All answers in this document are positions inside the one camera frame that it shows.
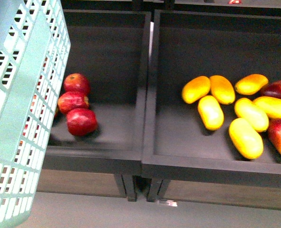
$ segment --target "black produce crate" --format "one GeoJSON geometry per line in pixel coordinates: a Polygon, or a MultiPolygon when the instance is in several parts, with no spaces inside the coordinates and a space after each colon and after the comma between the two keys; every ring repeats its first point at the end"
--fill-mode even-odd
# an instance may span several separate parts
{"type": "Polygon", "coordinates": [[[208,134],[198,102],[181,98],[183,86],[200,75],[223,75],[233,85],[254,73],[281,80],[280,17],[157,10],[151,61],[144,177],[281,188],[281,156],[265,133],[263,155],[253,161],[231,142],[233,104],[221,105],[225,122],[208,134]]]}
{"type": "Polygon", "coordinates": [[[59,114],[43,168],[139,175],[151,14],[65,10],[64,15],[71,40],[65,76],[88,77],[99,128],[75,137],[59,114]]]}

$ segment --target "yellow mango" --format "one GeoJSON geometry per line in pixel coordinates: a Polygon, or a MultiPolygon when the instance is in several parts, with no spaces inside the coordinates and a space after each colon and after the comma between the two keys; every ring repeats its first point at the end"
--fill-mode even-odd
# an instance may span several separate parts
{"type": "Polygon", "coordinates": [[[210,131],[219,129],[224,123],[224,113],[218,101],[211,95],[202,97],[197,106],[199,115],[210,131]]]}
{"type": "Polygon", "coordinates": [[[209,79],[211,94],[219,103],[229,105],[235,101],[234,88],[227,78],[221,75],[213,75],[209,79]]]}
{"type": "Polygon", "coordinates": [[[230,138],[240,152],[247,159],[257,159],[263,153],[263,139],[250,123],[244,118],[237,118],[229,125],[230,138]]]}
{"type": "Polygon", "coordinates": [[[271,96],[259,96],[253,103],[260,107],[271,119],[281,119],[281,99],[271,96]]]}
{"type": "Polygon", "coordinates": [[[192,104],[210,91],[210,80],[199,76],[188,82],[182,90],[182,98],[187,104],[192,104]]]}
{"type": "Polygon", "coordinates": [[[253,74],[248,75],[239,80],[234,88],[241,95],[253,95],[257,93],[263,86],[268,84],[268,78],[264,75],[253,74]]]}
{"type": "Polygon", "coordinates": [[[246,119],[257,132],[265,132],[269,126],[267,114],[246,97],[238,99],[234,104],[237,117],[246,119]]]}

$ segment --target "red apple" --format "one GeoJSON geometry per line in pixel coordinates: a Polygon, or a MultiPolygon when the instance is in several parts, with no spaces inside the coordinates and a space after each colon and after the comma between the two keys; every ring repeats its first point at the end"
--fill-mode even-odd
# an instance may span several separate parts
{"type": "Polygon", "coordinates": [[[58,106],[62,114],[67,114],[75,108],[88,108],[88,97],[82,92],[69,91],[59,98],[58,106]]]}
{"type": "Polygon", "coordinates": [[[75,136],[84,136],[98,128],[96,115],[85,108],[71,110],[67,116],[68,131],[75,136]]]}
{"type": "Polygon", "coordinates": [[[68,75],[64,79],[64,90],[68,91],[79,91],[86,95],[89,94],[91,88],[88,79],[79,73],[68,75]]]}

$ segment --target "light blue plastic basket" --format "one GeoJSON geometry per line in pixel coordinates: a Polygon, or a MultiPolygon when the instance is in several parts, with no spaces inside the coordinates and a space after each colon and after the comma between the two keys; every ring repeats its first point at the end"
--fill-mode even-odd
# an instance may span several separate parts
{"type": "Polygon", "coordinates": [[[60,0],[0,0],[0,227],[29,217],[69,50],[60,0]]]}

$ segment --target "gray floor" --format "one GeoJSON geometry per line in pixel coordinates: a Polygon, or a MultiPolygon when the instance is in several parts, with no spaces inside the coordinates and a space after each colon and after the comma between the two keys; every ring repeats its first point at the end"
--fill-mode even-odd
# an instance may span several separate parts
{"type": "Polygon", "coordinates": [[[18,228],[281,228],[281,211],[178,202],[177,207],[123,198],[38,192],[18,228]]]}

